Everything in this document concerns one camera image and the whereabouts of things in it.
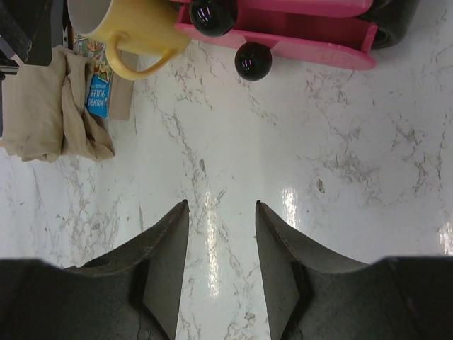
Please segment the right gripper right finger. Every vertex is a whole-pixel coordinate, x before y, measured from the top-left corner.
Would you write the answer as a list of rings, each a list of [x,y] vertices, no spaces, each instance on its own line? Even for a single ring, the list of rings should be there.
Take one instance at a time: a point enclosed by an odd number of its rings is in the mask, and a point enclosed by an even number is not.
[[[256,241],[271,339],[374,339],[374,275],[256,203]]]

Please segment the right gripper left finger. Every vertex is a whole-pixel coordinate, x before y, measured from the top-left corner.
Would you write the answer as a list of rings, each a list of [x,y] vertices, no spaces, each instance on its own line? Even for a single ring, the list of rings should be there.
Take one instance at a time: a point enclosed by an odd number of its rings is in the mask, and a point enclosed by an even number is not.
[[[188,245],[188,202],[154,226],[80,267],[69,267],[69,297],[94,339],[174,339]]]

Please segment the beige t shirt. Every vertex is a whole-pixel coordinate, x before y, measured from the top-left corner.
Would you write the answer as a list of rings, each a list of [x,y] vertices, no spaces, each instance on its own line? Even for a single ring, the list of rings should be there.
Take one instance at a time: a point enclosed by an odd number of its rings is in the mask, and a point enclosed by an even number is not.
[[[110,135],[86,108],[89,58],[59,46],[49,65],[19,66],[2,82],[1,141],[8,155],[49,163],[64,155],[95,162],[114,157]]]

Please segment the black pink drawer unit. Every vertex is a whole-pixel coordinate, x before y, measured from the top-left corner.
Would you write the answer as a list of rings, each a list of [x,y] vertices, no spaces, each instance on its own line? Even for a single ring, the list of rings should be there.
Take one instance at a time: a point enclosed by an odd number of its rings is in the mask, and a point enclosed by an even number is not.
[[[193,40],[236,50],[248,81],[264,78],[273,57],[370,70],[371,50],[405,37],[418,1],[177,1],[176,28]]]

